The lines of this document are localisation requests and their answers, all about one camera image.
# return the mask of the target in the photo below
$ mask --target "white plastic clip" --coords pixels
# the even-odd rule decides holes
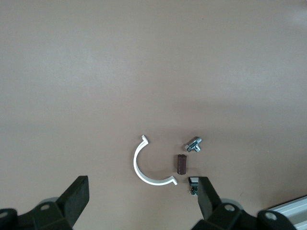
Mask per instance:
[[[174,183],[175,185],[177,185],[177,181],[176,179],[173,177],[173,176],[170,176],[164,180],[154,180],[154,179],[151,179],[147,176],[145,176],[139,169],[138,167],[138,164],[136,162],[136,158],[139,154],[139,152],[141,151],[141,149],[143,149],[146,145],[148,145],[148,140],[147,138],[145,137],[145,135],[142,136],[142,139],[143,139],[143,142],[141,144],[139,144],[139,146],[136,148],[135,150],[135,153],[134,153],[134,158],[133,158],[133,167],[134,167],[134,170],[136,172],[136,174],[139,176],[139,178],[148,183],[148,184],[152,184],[152,185],[165,185],[165,184],[170,184],[170,183]]]

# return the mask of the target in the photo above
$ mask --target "beige table surface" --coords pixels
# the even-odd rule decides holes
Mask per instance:
[[[88,175],[76,230],[188,230],[189,176],[253,215],[307,194],[306,139],[304,0],[0,1],[1,208]]]

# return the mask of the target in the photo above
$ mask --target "brown spacer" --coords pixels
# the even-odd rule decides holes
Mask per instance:
[[[186,174],[186,167],[187,167],[187,156],[184,154],[179,154],[177,160],[177,173],[179,175]]]

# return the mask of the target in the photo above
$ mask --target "metal bolt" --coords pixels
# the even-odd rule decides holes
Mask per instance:
[[[194,150],[195,152],[199,152],[201,150],[201,148],[199,147],[199,143],[202,142],[202,139],[199,137],[195,137],[192,141],[190,141],[187,145],[186,145],[186,149],[188,152],[191,152],[192,150]]]
[[[225,205],[225,209],[230,212],[233,212],[236,210],[235,207],[233,207],[232,205]]]
[[[277,220],[277,216],[274,213],[271,213],[271,212],[267,212],[265,214],[265,217],[268,218],[268,219],[271,219],[271,220]]]
[[[0,213],[0,218],[6,217],[8,215],[8,212],[2,212]]]

